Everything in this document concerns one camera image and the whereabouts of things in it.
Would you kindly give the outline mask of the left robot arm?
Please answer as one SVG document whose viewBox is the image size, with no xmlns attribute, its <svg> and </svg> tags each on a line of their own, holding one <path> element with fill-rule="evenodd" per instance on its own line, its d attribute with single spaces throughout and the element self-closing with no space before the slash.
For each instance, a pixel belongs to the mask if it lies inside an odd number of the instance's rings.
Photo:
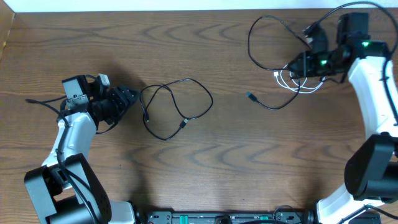
<svg viewBox="0 0 398 224">
<path fill-rule="evenodd" d="M 112 88 L 104 74 L 89 78 L 62 80 L 57 138 L 42 165 L 24 177 L 41 223 L 137 223 L 131 202 L 109 199 L 88 157 L 99 123 L 118 125 L 139 92 L 125 85 Z"/>
</svg>

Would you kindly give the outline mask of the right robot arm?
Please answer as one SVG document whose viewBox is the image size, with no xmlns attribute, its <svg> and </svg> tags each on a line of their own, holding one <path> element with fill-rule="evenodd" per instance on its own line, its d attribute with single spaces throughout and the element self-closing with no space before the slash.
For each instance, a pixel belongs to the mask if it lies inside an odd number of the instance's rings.
<svg viewBox="0 0 398 224">
<path fill-rule="evenodd" d="M 392 53 L 385 42 L 371 40 L 369 15 L 343 14 L 337 48 L 328 47 L 320 22 L 304 30 L 311 48 L 288 64 L 294 79 L 341 73 L 353 86 L 365 128 L 365 142 L 345 165 L 344 182 L 305 212 L 302 223 L 349 223 L 368 209 L 397 201 L 397 87 Z"/>
</svg>

